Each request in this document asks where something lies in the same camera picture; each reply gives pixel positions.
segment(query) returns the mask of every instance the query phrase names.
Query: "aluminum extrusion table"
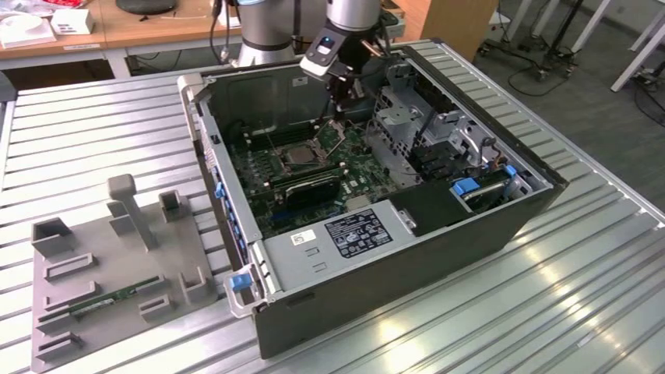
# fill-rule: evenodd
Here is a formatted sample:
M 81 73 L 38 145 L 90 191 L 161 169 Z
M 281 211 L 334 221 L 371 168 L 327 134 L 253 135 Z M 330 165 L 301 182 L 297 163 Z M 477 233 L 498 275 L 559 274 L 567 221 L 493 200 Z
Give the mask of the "aluminum extrusion table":
M 413 47 L 571 181 L 549 211 L 501 252 L 270 360 L 221 299 L 53 372 L 665 370 L 662 214 L 449 48 Z M 210 267 L 229 271 L 176 77 L 22 91 L 6 105 L 0 372 L 29 370 L 29 222 L 106 214 L 108 176 L 134 174 L 140 204 L 162 189 L 189 196 Z

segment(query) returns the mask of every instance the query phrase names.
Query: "green circuit board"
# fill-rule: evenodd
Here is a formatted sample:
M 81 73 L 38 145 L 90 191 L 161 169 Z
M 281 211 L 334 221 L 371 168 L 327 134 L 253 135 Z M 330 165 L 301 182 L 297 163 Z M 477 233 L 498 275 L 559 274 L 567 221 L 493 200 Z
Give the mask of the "green circuit board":
M 363 196 L 373 203 L 398 189 L 365 145 L 363 130 L 355 125 L 346 124 L 343 130 L 339 125 L 325 125 L 311 138 L 263 150 L 250 150 L 246 144 L 235 143 L 229 153 L 258 227 L 267 238 L 345 213 L 349 199 Z M 302 154 L 305 158 L 314 155 L 313 160 L 289 162 L 291 155 Z M 326 177 L 341 181 L 334 199 L 285 212 L 278 199 L 285 189 Z

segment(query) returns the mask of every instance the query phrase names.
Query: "wooden table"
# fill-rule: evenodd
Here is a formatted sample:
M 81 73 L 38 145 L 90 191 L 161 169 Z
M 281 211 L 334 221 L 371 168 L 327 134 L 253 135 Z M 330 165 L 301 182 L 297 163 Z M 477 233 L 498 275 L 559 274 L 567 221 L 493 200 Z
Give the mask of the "wooden table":
M 0 70 L 104 58 L 106 38 L 101 21 L 101 3 L 92 0 L 86 9 L 90 10 L 94 19 L 92 34 L 57 35 L 57 41 L 53 43 L 26 47 L 4 49 L 0 46 Z
M 116 0 L 101 3 L 106 35 L 105 56 L 116 78 L 130 76 L 125 57 L 161 51 L 178 51 L 209 45 L 212 9 L 209 0 L 178 0 L 173 12 L 149 16 L 129 14 L 116 7 Z M 239 43 L 239 28 L 230 29 L 230 44 Z M 217 23 L 213 44 L 225 44 L 226 26 Z
M 129 78 L 125 58 L 130 55 L 209 45 L 209 0 L 178 0 L 174 14 L 149 16 L 142 22 L 142 16 L 116 7 L 116 0 L 90 0 L 86 8 L 96 23 L 90 35 L 58 35 L 53 43 L 0 48 L 0 70 L 105 59 L 116 78 Z M 217 23 L 214 45 L 225 44 L 225 35 L 226 27 Z M 239 28 L 233 28 L 230 43 L 239 42 Z

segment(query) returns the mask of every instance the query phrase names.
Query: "blue latch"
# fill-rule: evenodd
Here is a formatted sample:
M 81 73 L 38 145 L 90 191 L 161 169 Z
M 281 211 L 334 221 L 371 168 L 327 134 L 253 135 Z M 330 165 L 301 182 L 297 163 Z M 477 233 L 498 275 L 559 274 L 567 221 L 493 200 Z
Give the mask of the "blue latch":
M 517 169 L 515 169 L 515 167 L 511 166 L 511 165 L 507 165 L 506 166 L 506 173 L 507 173 L 507 175 L 510 175 L 510 178 L 514 178 L 515 175 L 517 175 Z
M 221 182 L 217 182 L 217 187 L 214 188 L 214 197 L 217 199 L 221 199 L 224 197 L 225 193 L 224 193 L 224 185 L 221 184 Z
M 479 184 L 474 181 L 473 178 L 462 179 L 453 184 L 453 190 L 457 192 L 457 195 L 462 196 L 463 194 L 477 190 L 479 188 Z
M 251 276 L 249 274 L 238 274 L 230 277 L 230 288 L 233 289 L 233 292 L 250 288 L 251 283 Z

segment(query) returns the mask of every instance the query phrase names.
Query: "white label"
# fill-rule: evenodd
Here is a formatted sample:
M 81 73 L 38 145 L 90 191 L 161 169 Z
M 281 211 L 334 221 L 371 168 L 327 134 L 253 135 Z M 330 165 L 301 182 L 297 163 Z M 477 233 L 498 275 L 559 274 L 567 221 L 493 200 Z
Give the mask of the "white label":
M 299 86 L 306 86 L 307 84 L 307 77 L 302 76 L 299 78 L 293 79 L 293 87 L 299 87 Z
M 313 230 L 302 231 L 295 235 L 290 236 L 290 241 L 293 245 L 301 245 L 302 243 L 310 242 L 315 239 L 315 234 Z
M 77 49 L 94 49 L 98 48 L 100 44 L 80 44 L 80 45 L 68 45 L 62 47 L 65 51 L 76 51 Z

